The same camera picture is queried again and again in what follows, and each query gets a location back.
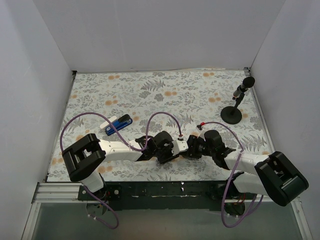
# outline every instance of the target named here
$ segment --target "floral pattern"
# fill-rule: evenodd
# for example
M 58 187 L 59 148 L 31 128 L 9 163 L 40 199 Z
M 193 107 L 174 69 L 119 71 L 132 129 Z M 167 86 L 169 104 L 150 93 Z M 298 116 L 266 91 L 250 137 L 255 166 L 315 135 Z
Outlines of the floral pattern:
M 77 74 L 66 107 L 63 126 L 73 116 L 83 112 L 97 112 L 118 118 L 129 114 L 133 123 L 120 130 L 122 136 L 132 140 L 145 135 L 149 117 L 159 111 L 169 112 L 178 119 L 182 133 L 188 139 L 199 132 L 201 122 L 222 122 L 221 110 L 232 106 L 232 94 L 245 78 L 240 70 L 216 71 L 164 71 L 131 73 Z M 249 153 L 267 154 L 270 150 L 263 123 L 250 91 L 239 109 L 242 120 L 230 128 L 239 136 Z M 104 122 L 98 116 L 85 115 L 73 121 L 63 136 L 66 148 L 88 133 L 98 138 L 119 141 L 116 134 L 107 136 L 99 126 Z M 239 148 L 234 137 L 220 125 L 210 127 L 220 132 L 228 147 Z M 177 124 L 167 115 L 157 115 L 151 121 L 149 132 L 160 131 L 178 136 Z M 106 181 L 196 181 L 225 180 L 230 171 L 216 166 L 210 157 L 199 160 L 178 157 L 160 165 L 155 157 L 149 161 L 108 161 L 97 169 Z M 69 182 L 69 175 L 57 142 L 48 171 L 47 182 Z

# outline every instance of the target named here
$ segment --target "table surface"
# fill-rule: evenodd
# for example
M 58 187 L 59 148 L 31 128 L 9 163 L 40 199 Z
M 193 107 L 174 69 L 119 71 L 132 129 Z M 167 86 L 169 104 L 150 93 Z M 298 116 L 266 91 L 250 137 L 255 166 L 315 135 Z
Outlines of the table surface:
M 245 77 L 242 70 L 77 74 L 61 128 L 83 112 L 97 112 L 108 118 L 129 114 L 133 123 L 120 130 L 129 141 L 145 135 L 149 117 L 164 111 L 177 117 L 187 140 L 190 134 L 199 133 L 196 125 L 201 122 L 223 123 L 220 112 L 235 104 L 232 94 Z M 268 154 L 267 135 L 250 90 L 239 109 L 242 111 L 241 122 L 227 125 L 240 138 L 247 153 Z M 107 136 L 100 130 L 103 122 L 95 115 L 76 119 L 64 134 L 63 146 L 70 146 L 88 133 L 95 133 L 99 139 L 119 141 L 117 134 Z M 227 147 L 240 148 L 232 134 L 222 126 L 212 124 L 211 127 L 219 131 Z M 149 133 L 155 135 L 160 131 L 167 131 L 173 138 L 178 136 L 175 122 L 167 115 L 157 115 L 151 121 Z M 106 181 L 225 180 L 230 175 L 230 171 L 218 167 L 206 156 L 199 160 L 180 156 L 163 165 L 155 157 L 140 162 L 105 161 L 97 170 Z M 54 147 L 46 181 L 70 181 L 59 141 Z

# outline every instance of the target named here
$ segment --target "microphone stand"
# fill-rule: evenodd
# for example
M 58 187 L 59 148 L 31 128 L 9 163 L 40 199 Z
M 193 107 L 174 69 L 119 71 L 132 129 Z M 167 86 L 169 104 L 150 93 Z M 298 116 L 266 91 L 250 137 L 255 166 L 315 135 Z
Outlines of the microphone stand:
M 242 92 L 239 97 L 233 97 L 232 99 L 235 99 L 235 105 L 234 106 L 226 106 L 224 109 L 222 109 L 220 116 L 223 121 L 225 121 L 227 124 L 238 124 L 242 119 L 242 113 L 238 109 L 239 104 L 242 102 L 242 100 L 245 97 L 245 93 Z

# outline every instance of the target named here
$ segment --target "black round base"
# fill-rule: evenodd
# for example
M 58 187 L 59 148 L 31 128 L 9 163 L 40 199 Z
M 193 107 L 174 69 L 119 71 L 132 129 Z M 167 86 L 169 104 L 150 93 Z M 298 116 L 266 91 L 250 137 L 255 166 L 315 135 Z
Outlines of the black round base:
M 223 121 L 225 121 L 227 124 L 238 124 L 242 119 L 241 111 L 236 108 L 234 113 L 231 115 L 231 111 L 234 109 L 233 106 L 226 106 L 221 111 L 221 118 Z

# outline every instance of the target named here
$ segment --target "microphone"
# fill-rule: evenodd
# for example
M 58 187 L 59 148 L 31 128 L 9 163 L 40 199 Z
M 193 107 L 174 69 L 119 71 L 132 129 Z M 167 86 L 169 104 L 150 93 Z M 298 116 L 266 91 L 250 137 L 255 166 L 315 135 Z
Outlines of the microphone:
M 242 84 L 240 84 L 237 89 L 233 93 L 234 98 L 238 98 L 241 93 L 246 92 L 249 88 L 252 88 L 255 84 L 256 80 L 252 76 L 248 76 L 243 79 Z

